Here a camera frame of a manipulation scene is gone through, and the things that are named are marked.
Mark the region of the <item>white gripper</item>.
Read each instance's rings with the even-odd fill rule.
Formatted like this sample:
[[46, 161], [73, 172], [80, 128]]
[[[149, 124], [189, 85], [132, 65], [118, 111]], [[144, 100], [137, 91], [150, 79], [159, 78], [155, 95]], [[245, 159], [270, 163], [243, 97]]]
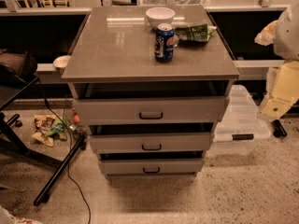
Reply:
[[[274, 41], [277, 21], [268, 23], [254, 38], [254, 42], [268, 46]], [[270, 67], [266, 77], [266, 95], [257, 117], [280, 119], [299, 100], [299, 62], [286, 61], [279, 68]]]

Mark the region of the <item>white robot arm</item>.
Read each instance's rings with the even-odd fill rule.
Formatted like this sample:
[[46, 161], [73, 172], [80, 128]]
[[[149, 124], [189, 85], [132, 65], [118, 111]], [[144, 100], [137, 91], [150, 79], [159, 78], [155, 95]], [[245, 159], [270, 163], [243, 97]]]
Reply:
[[278, 68], [268, 69], [266, 95], [258, 113], [260, 119], [279, 119], [299, 100], [299, 0], [266, 25], [254, 42], [273, 45], [274, 53], [284, 60]]

